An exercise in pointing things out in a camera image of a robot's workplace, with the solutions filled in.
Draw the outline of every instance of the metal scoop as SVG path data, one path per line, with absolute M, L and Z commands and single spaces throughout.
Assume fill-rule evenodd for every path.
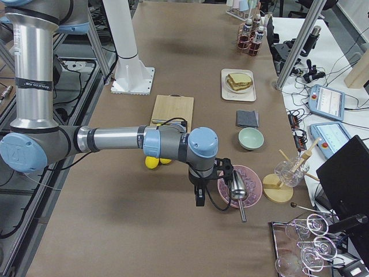
M 244 213 L 244 208 L 242 204 L 242 200 L 248 197 L 248 193 L 246 191 L 246 185 L 243 182 L 241 174 L 237 171 L 233 171 L 233 182 L 231 186 L 231 199 L 238 201 L 240 206 L 241 220 L 242 222 L 246 222 L 246 214 Z

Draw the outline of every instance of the wall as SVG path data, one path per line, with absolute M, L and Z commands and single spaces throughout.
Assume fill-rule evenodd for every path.
M 359 33 L 369 27 L 369 0 L 339 0 L 338 7 Z M 369 43 L 369 29 L 362 34 L 362 37 Z

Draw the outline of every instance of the black monitor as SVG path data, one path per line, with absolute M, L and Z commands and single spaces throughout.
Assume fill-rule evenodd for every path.
M 369 217 L 369 149 L 354 136 L 318 170 L 322 188 L 339 220 L 357 214 Z M 346 230 L 369 268 L 369 223 Z

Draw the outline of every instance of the pink bowl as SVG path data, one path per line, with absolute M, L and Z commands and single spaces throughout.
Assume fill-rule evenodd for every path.
M 245 200 L 242 200 L 243 206 L 247 208 L 255 205 L 260 200 L 261 194 L 263 192 L 263 186 L 261 184 L 259 176 L 257 176 L 257 174 L 252 169 L 246 166 L 234 166 L 234 170 L 240 172 L 242 179 L 246 185 L 248 197 Z M 223 179 L 218 179 L 218 191 L 224 202 L 228 203 L 229 190 Z M 232 200 L 231 206 L 234 208 L 239 208 L 238 201 Z

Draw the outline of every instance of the bread slice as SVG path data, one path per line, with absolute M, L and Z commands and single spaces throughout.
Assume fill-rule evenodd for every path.
M 230 73 L 228 74 L 228 78 L 234 83 L 235 85 L 251 85 L 253 83 L 251 77 L 245 73 Z
M 230 78 L 227 79 L 227 83 L 234 91 L 242 91 L 244 89 L 250 88 L 252 83 L 248 83 L 247 85 L 236 85 L 231 81 Z

